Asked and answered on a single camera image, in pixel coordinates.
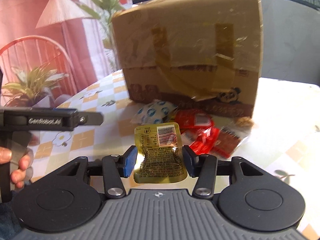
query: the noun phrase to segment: cardboard box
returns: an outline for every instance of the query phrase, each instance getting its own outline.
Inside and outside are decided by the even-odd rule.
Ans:
[[[260,0],[153,0],[112,18],[132,100],[252,116],[262,61]]]

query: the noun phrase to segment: packing tape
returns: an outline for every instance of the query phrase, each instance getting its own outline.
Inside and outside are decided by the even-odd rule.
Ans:
[[[234,69],[234,29],[231,23],[216,23],[216,60],[217,71],[212,83],[212,90],[232,87],[236,71]]]
[[[192,84],[192,81],[186,81],[178,74],[170,71],[171,55],[167,29],[165,27],[156,27],[151,30],[155,49],[155,62],[160,69],[161,75],[172,89],[195,101],[214,98],[218,92],[229,91],[235,77],[235,70],[233,69],[233,24],[216,24],[215,27],[217,70],[212,81],[212,87],[209,90],[197,88]]]

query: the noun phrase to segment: finger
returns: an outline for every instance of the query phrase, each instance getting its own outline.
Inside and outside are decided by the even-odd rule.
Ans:
[[[23,188],[24,183],[23,181],[19,181],[18,183],[15,184],[16,188]]]
[[[33,163],[33,151],[31,149],[27,149],[27,154],[24,155],[19,160],[19,168],[23,171],[25,171],[27,168],[31,167]]]
[[[19,169],[22,171],[25,171],[30,164],[30,156],[29,155],[24,155],[20,160],[19,160]]]
[[[31,180],[32,177],[33,177],[33,168],[32,168],[32,167],[27,168],[27,170],[26,170],[26,176],[25,176],[25,178],[24,178],[24,181]]]
[[[19,181],[23,181],[26,177],[26,171],[16,170],[11,173],[11,181],[16,184]]]
[[[0,147],[0,164],[7,163],[11,160],[12,152],[11,150]]]
[[[29,146],[36,146],[38,144],[40,144],[40,139],[39,139],[38,136],[33,134],[32,137],[31,137],[31,140],[29,142]]]

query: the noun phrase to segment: chair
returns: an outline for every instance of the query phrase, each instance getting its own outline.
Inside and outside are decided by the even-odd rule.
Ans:
[[[69,74],[68,77],[59,81],[60,87],[52,91],[54,98],[63,94],[73,96],[77,93],[72,75],[72,62],[66,50],[56,41],[38,35],[15,39],[0,49],[0,66],[3,72],[2,85],[18,81],[11,70],[12,66],[29,72],[44,63],[53,63],[52,68],[57,69],[58,73]],[[8,98],[1,97],[1,105],[7,101]]]

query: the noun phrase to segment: metal bolt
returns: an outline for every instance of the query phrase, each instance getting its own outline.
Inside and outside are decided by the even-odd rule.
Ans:
[[[199,196],[208,196],[211,194],[211,190],[206,187],[200,187],[196,189],[196,194]]]
[[[120,196],[123,193],[123,190],[118,187],[112,187],[108,189],[108,194],[111,196]]]
[[[87,121],[85,116],[80,117],[80,123],[85,123]]]

